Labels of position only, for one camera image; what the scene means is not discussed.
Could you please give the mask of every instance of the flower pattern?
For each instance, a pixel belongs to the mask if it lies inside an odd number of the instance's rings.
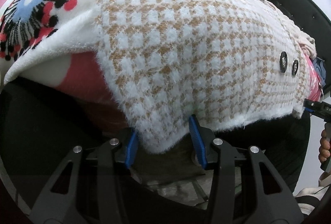
[[[78,0],[13,0],[0,19],[0,58],[16,61],[19,56],[54,34],[58,12],[73,10]]]

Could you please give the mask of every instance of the red dot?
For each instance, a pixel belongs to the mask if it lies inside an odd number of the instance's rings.
[[[53,7],[54,7],[54,3],[52,1],[47,2],[43,9],[44,14],[49,14],[53,9]]]
[[[77,0],[68,0],[67,3],[64,4],[64,9],[66,11],[70,11],[73,10],[76,5],[77,5]]]
[[[40,29],[40,34],[39,34],[40,40],[38,40],[38,41],[41,41],[42,37],[48,36],[52,31],[53,31],[52,27],[42,27]]]
[[[6,41],[7,35],[5,33],[0,34],[0,42]]]
[[[16,52],[20,51],[20,45],[19,44],[14,46],[14,51],[16,51]]]

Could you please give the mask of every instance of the blue circle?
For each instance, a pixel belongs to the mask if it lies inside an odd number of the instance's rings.
[[[44,0],[31,0],[29,3],[25,4],[26,0],[20,0],[16,6],[16,11],[12,17],[13,22],[18,22],[19,20],[27,23],[32,15],[33,9],[42,3]]]

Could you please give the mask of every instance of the beige knit fabric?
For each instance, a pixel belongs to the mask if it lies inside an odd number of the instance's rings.
[[[266,0],[97,1],[97,60],[149,152],[176,144],[194,113],[213,130],[302,114],[309,75],[300,46],[314,58],[314,40]]]

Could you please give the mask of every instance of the blue cloth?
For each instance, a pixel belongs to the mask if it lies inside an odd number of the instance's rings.
[[[316,57],[313,61],[312,64],[314,65],[314,68],[321,78],[321,86],[325,86],[325,79],[326,79],[326,70],[324,67],[324,61],[321,58]]]

